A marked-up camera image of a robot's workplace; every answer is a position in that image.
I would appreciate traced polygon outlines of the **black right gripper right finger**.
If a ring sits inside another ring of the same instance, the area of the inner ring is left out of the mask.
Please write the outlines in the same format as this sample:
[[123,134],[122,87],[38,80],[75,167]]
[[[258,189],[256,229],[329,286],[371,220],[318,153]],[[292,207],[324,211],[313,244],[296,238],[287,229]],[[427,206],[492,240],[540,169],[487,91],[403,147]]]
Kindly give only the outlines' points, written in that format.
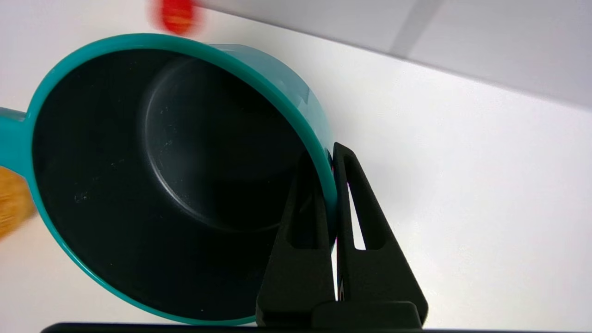
[[423,325],[428,303],[355,153],[335,143],[338,306],[351,322]]

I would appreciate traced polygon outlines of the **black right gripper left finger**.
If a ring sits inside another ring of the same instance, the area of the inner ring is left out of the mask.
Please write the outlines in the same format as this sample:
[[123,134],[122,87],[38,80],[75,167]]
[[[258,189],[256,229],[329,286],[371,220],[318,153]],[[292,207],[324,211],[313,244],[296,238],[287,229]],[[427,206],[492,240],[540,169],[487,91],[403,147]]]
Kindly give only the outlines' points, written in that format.
[[258,293],[258,326],[310,327],[313,310],[335,300],[331,246],[319,177],[303,154]]

